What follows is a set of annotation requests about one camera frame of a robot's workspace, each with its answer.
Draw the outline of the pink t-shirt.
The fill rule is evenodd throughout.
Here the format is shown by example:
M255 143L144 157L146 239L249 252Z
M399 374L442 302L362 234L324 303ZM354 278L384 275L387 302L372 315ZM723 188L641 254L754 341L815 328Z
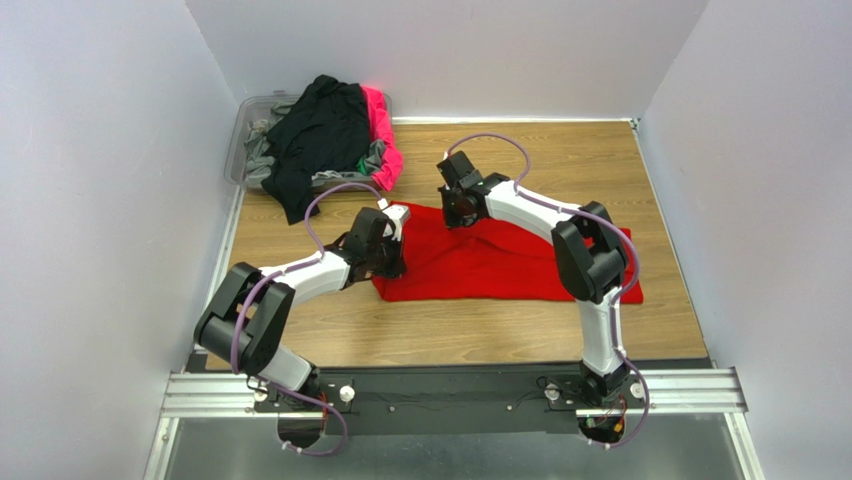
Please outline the pink t-shirt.
M390 103L379 89L365 85L360 88L367 104L371 139L381 140L385 145L379 170L372 174L372 178L382 190L391 191L403 172L404 157L396 145Z

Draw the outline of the green garment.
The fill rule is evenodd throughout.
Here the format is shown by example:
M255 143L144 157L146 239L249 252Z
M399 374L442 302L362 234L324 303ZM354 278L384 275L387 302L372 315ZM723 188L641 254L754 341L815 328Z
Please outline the green garment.
M368 165L367 165L364 157L361 157L358 160L357 165L356 165L356 169L357 169L357 172L360 175L368 176L370 174L370 172L368 170Z

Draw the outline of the black t-shirt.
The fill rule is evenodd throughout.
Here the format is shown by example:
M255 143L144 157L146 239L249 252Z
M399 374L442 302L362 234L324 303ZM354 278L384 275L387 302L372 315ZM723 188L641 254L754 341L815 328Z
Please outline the black t-shirt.
M352 171L371 144L368 107L361 86L320 75L289 113L266 134L273 159L264 191L283 208L290 225L315 215L313 176Z

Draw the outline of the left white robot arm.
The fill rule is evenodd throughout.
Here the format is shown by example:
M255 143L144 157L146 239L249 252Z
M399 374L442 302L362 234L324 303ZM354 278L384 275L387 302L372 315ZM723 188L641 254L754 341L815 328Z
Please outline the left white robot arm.
M196 324L194 342L257 379L255 390L267 400L309 407L307 397L320 393L318 369L281 343L291 309L375 277L402 276L409 217L407 207L382 202L361 209L349 231L309 257L263 269L235 264Z

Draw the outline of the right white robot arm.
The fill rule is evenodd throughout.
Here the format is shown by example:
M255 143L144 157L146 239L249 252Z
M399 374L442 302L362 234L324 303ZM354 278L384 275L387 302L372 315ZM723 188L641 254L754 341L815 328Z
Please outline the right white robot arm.
M620 319L630 257L627 236L612 224L597 202L585 206L559 202L529 191L508 177L444 173L439 192L449 228L471 227L484 219L503 221L546 240L553 248L557 274L577 303L583 334L580 380L582 401L600 406L616 396L630 374Z

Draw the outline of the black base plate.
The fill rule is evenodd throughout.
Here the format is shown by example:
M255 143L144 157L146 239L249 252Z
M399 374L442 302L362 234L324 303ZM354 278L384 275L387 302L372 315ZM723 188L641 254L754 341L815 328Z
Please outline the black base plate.
M617 443L627 415L647 407L634 369L599 377L579 362L328 368L308 378L301 399L265 381L249 387L257 412L278 415L284 439L544 432Z

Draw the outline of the clear plastic bin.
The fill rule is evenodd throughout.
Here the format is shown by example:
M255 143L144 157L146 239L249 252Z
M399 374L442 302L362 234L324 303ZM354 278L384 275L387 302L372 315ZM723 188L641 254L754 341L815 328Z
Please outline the clear plastic bin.
M259 154L266 150L265 130L299 97L279 90L271 95L250 97L240 105L224 168L224 178L229 183L265 194L261 173L269 172L271 161L258 160Z

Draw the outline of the red t-shirt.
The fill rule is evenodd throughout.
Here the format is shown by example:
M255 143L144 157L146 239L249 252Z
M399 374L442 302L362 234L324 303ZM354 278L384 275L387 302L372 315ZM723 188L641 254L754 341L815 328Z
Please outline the red t-shirt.
M406 206L407 271L372 278L382 300L574 300L560 282L552 245L537 235L492 219L448 229L439 208Z

